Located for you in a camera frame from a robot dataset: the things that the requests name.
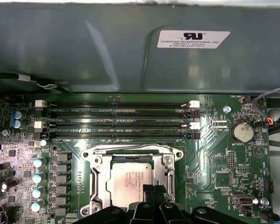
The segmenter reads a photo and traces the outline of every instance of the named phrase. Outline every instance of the metal bracket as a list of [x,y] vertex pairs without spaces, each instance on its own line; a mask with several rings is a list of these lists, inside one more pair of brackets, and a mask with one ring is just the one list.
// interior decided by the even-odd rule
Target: metal bracket
[[[123,154],[109,154],[115,150]],[[137,154],[125,154],[127,150]],[[174,201],[175,161],[183,155],[182,150],[156,144],[101,145],[84,150],[82,158],[90,162],[91,197],[89,204],[80,209],[81,216],[86,217],[112,205],[127,210],[130,203],[143,200],[143,184],[164,185],[166,197]]]

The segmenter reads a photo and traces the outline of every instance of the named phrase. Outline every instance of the white label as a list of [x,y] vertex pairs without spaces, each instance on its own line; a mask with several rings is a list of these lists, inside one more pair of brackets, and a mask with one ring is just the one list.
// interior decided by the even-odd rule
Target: white label
[[226,31],[162,30],[158,48],[215,49],[229,34]]

